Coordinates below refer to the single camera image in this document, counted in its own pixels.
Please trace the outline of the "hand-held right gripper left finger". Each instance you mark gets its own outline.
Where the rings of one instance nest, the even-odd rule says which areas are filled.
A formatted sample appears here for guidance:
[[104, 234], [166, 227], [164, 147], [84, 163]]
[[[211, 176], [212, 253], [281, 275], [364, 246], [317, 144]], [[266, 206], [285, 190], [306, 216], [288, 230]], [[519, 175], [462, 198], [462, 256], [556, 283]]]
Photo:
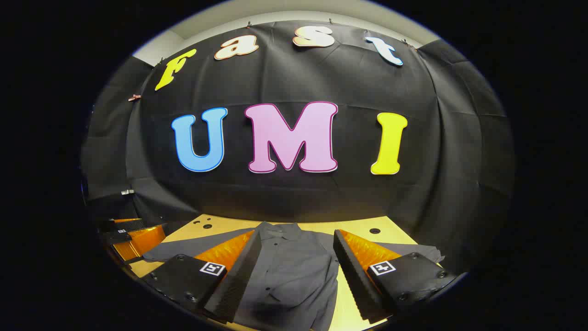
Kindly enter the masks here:
[[250, 230], [200, 254], [175, 254], [142, 280], [187, 312], [232, 323], [261, 250], [260, 231]]

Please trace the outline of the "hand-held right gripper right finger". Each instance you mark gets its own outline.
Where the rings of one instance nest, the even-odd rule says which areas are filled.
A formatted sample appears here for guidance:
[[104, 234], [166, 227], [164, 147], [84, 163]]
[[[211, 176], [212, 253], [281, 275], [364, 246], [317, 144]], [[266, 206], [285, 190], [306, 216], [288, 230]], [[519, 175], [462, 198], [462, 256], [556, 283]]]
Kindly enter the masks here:
[[334, 231], [334, 252], [361, 318], [415, 314], [456, 285], [456, 274], [417, 251], [400, 254], [349, 231]]

